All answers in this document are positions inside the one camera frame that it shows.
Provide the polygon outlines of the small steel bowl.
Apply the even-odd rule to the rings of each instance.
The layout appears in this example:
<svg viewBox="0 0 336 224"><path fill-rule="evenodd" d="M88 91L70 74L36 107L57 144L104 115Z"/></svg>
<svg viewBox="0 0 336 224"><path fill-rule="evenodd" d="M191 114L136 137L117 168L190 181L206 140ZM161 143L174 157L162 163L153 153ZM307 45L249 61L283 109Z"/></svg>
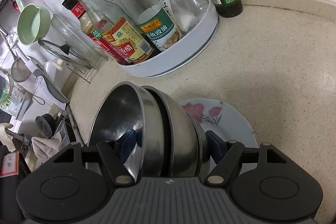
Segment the small steel bowl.
<svg viewBox="0 0 336 224"><path fill-rule="evenodd" d="M207 137L201 125L189 114L189 118L193 123L199 144L199 160L198 160L198 177L202 182L209 174L210 170L210 154L207 151Z"/></svg>

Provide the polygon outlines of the large steel bowl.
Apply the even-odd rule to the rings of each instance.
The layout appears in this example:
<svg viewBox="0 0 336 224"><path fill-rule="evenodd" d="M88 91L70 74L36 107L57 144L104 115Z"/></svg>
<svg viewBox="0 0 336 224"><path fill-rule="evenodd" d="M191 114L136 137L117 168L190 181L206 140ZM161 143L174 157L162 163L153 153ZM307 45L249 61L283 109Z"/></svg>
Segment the large steel bowl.
<svg viewBox="0 0 336 224"><path fill-rule="evenodd" d="M123 82L104 98L91 127L89 146L135 132L125 168L137 180L159 177L164 159L164 125L159 105L145 88Z"/></svg>

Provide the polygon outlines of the medium steel bowl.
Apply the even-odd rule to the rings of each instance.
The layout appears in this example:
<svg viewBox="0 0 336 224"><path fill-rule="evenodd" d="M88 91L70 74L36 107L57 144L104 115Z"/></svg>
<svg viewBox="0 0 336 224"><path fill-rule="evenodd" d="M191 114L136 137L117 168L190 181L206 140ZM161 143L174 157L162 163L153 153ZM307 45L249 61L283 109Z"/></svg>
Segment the medium steel bowl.
<svg viewBox="0 0 336 224"><path fill-rule="evenodd" d="M161 177L195 177L198 172L199 145L192 121L171 96L144 86L157 101L164 129Z"/></svg>

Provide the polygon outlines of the grey folded towel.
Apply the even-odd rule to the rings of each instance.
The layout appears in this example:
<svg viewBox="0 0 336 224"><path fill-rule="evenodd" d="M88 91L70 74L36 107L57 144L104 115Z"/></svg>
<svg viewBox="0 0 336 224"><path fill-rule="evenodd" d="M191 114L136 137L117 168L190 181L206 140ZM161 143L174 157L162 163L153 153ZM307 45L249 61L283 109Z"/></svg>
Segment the grey folded towel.
<svg viewBox="0 0 336 224"><path fill-rule="evenodd" d="M41 162L46 162L58 153L62 136L58 131L50 139L34 136L31 138L31 141L35 156Z"/></svg>

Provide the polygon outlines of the floral white plate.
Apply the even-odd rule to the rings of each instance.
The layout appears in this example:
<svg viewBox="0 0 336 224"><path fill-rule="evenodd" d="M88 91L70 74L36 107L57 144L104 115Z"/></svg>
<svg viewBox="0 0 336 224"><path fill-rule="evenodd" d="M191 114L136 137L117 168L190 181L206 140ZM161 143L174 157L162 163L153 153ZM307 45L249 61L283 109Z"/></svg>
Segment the floral white plate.
<svg viewBox="0 0 336 224"><path fill-rule="evenodd" d="M204 132L213 131L223 141L236 140L247 148L257 148L258 143L251 125L231 105L220 100L192 98L180 105L202 127ZM210 158L210 170L216 166Z"/></svg>

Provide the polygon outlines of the mesh strainer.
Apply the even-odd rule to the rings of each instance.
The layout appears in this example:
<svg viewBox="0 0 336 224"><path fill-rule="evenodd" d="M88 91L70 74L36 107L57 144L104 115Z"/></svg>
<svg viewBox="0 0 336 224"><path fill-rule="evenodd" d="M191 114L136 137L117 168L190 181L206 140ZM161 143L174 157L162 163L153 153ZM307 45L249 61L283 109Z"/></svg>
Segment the mesh strainer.
<svg viewBox="0 0 336 224"><path fill-rule="evenodd" d="M13 59L14 62L11 66L10 69L10 75L13 78L13 80L16 83L22 83L25 82L31 75L31 72L29 71L29 69L26 67L25 63L23 62L23 60L16 56L15 53L13 52L13 50L11 49L11 47L9 46L9 43L7 42L7 37L4 36L3 33L1 33L1 36L4 40L4 42L6 43Z"/></svg>

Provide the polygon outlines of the red label sauce bottle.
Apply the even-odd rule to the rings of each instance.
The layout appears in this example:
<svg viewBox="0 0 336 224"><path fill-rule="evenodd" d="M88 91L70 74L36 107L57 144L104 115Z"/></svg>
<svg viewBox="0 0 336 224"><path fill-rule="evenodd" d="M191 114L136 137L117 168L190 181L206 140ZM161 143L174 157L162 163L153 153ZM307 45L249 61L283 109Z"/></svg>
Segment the red label sauce bottle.
<svg viewBox="0 0 336 224"><path fill-rule="evenodd" d="M77 0L64 0L62 5L74 14L79 20L81 31L94 41L106 53L111 55L121 65L132 65L131 60L120 49L108 42L98 30L96 30L85 8Z"/></svg>

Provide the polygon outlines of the glass pot lid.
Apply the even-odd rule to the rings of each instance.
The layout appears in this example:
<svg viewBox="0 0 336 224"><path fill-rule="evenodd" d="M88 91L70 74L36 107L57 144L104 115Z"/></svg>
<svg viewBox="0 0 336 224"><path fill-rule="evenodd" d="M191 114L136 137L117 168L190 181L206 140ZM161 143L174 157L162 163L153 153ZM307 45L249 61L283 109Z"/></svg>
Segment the glass pot lid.
<svg viewBox="0 0 336 224"><path fill-rule="evenodd" d="M38 44L58 59L63 61L66 57L77 60L84 59L93 64L100 56L103 56L86 40L81 39L73 27L56 14L52 15L50 30L56 31L60 40L52 42L44 38L40 39Z"/></svg>

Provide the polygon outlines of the white two-tier rotating rack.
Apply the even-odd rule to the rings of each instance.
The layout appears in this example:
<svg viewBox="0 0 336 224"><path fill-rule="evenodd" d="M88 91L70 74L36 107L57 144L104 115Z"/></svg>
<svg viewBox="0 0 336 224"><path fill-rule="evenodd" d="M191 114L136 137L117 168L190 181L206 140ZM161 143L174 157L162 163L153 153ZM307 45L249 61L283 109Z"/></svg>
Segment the white two-tier rotating rack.
<svg viewBox="0 0 336 224"><path fill-rule="evenodd" d="M126 12L126 8L121 0L106 1L119 5ZM168 50L161 52L156 47L159 50L159 54L157 56L139 64L121 65L121 67L124 71L134 77L153 78L168 74L182 67L201 53L201 51L205 49L214 37L217 27L218 14L214 5L209 0L209 6L198 24L185 35L179 30L181 34L180 40L178 40Z"/></svg>

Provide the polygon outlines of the yellow cap vinegar bottle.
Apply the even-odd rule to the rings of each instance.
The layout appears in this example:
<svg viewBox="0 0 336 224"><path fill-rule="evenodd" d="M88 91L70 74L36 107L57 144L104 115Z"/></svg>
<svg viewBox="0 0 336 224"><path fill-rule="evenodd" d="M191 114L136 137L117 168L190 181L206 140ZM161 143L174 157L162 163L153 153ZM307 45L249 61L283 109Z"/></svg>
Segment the yellow cap vinegar bottle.
<svg viewBox="0 0 336 224"><path fill-rule="evenodd" d="M159 54L156 46L117 4L106 0L77 0L106 47L121 55L123 65L134 65Z"/></svg>

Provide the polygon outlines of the green plastic ladle pot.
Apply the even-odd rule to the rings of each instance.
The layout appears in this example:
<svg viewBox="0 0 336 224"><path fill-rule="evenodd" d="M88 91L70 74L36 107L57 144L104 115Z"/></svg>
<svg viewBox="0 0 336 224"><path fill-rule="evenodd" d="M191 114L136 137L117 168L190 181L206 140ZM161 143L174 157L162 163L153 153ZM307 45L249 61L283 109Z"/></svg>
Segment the green plastic ladle pot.
<svg viewBox="0 0 336 224"><path fill-rule="evenodd" d="M24 5L23 0L16 0L19 7L17 34L24 45L30 45L43 39L51 26L50 12L35 4Z"/></svg>

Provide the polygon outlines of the white handled utensil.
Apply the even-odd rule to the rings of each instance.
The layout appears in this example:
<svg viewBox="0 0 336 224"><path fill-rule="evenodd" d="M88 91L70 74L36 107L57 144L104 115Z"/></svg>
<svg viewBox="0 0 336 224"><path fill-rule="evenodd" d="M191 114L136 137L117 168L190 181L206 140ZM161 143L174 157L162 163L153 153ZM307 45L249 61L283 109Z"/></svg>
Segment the white handled utensil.
<svg viewBox="0 0 336 224"><path fill-rule="evenodd" d="M32 59L29 59L18 46L15 50L28 70L34 75L38 87L40 87L45 97L60 109L66 110L66 107L70 102L67 97L54 85L48 76L44 74L40 67L38 67Z"/></svg>

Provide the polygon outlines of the red handled utensil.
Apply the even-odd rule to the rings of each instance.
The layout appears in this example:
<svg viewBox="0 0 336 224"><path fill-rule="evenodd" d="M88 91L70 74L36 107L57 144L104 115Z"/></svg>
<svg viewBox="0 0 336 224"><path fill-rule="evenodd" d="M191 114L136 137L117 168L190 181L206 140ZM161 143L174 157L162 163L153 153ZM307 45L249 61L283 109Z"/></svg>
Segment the red handled utensil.
<svg viewBox="0 0 336 224"><path fill-rule="evenodd" d="M12 7L18 12L22 12L24 9L23 3L21 1L12 1Z"/></svg>

